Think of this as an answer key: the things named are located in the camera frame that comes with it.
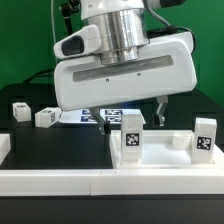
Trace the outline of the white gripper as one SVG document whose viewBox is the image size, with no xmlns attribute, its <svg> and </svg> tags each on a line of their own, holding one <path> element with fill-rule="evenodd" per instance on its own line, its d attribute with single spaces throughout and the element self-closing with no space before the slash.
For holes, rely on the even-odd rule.
<svg viewBox="0 0 224 224">
<path fill-rule="evenodd" d="M 182 32 L 153 38 L 138 49 L 138 59 L 126 63 L 104 65 L 96 55 L 64 60 L 54 72 L 57 103 L 64 111 L 92 108 L 101 133 L 109 135 L 110 122 L 100 115 L 98 107 L 157 97 L 153 121 L 162 127 L 167 95 L 196 86 L 192 51 L 192 34 Z"/>
</svg>

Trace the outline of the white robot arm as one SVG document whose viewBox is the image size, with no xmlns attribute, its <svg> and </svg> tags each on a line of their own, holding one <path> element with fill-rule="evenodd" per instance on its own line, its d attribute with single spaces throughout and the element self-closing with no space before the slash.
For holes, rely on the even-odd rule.
<svg viewBox="0 0 224 224">
<path fill-rule="evenodd" d="M 180 5 L 185 0 L 77 0 L 84 27 L 54 45 L 60 60 L 54 71 L 58 106 L 90 110 L 101 132 L 110 132 L 100 108 L 155 97 L 156 123 L 164 123 L 168 96 L 192 90 L 195 39 L 169 26 L 147 34 L 144 11 Z"/>
</svg>

